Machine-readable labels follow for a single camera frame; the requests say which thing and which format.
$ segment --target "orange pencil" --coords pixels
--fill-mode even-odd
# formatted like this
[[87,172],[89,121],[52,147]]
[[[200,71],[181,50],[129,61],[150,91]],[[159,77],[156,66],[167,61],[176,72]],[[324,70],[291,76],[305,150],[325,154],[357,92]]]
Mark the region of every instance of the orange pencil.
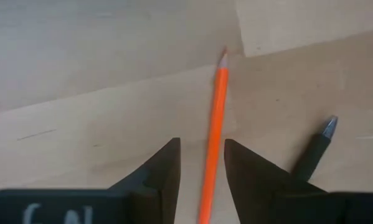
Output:
[[200,224],[210,222],[212,198],[214,197],[215,175],[219,156],[219,144],[221,138],[222,120],[224,119],[224,107],[226,88],[228,84],[227,53],[225,51],[219,62],[215,78],[214,102],[212,105],[211,124],[207,159],[205,162],[205,176],[200,207]]

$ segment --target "wooden surface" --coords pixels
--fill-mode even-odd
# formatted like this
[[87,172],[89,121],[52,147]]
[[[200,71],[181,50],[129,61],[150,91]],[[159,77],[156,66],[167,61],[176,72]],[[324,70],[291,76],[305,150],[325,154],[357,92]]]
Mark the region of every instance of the wooden surface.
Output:
[[[373,191],[373,0],[265,2],[0,1],[0,188],[105,188],[181,137],[176,223],[196,222],[226,44],[223,139],[290,170],[338,115],[311,182]],[[212,223],[238,223],[223,159]]]

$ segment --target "pencil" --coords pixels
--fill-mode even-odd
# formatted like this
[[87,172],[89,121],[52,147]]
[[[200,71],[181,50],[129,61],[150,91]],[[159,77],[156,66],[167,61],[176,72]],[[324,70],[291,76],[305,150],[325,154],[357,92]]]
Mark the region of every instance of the pencil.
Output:
[[212,105],[207,159],[205,162],[204,184],[200,206],[200,224],[208,224],[210,222],[212,199],[215,189],[215,175],[217,172],[217,163],[219,156],[222,121],[224,119],[228,72],[227,53],[225,51],[221,61],[219,62],[215,78],[214,100]]

